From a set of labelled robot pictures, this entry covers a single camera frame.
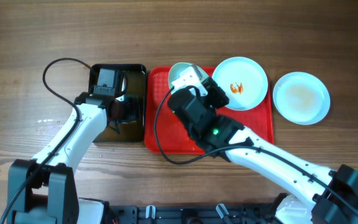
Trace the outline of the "white plate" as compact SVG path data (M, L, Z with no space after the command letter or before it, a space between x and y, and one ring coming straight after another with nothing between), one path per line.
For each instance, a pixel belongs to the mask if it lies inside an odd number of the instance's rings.
M246 57L224 60L215 68L212 78L229 98L226 107L235 111L251 110L261 104L269 87L263 68Z
M287 120L300 125L322 121L329 113L331 97L326 85L306 72L290 72L273 88L273 103Z
M184 71L186 68L191 67L193 64L189 62L178 62L174 64L168 73L168 87L173 87L173 81L180 77L180 73ZM209 75L198 65L196 66L198 71L200 72L200 81L203 82L205 79L209 77Z

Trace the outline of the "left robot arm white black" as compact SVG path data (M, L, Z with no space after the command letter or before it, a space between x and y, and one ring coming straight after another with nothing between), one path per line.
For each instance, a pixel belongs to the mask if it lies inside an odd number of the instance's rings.
M74 174L90 145L113 124L138 122L139 97L128 94L131 70L95 65L89 91L57 135L33 158L9 168L7 206L1 223L112 223L109 203L79 198Z

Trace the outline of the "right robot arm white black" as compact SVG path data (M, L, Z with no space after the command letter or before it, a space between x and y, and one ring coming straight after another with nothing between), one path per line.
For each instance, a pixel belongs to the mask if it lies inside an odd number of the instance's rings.
M282 223L358 223L358 171L310 163L260 138L237 120L217 114L229 99L211 78L176 79L168 107L204 156L252 169L289 192L275 210Z

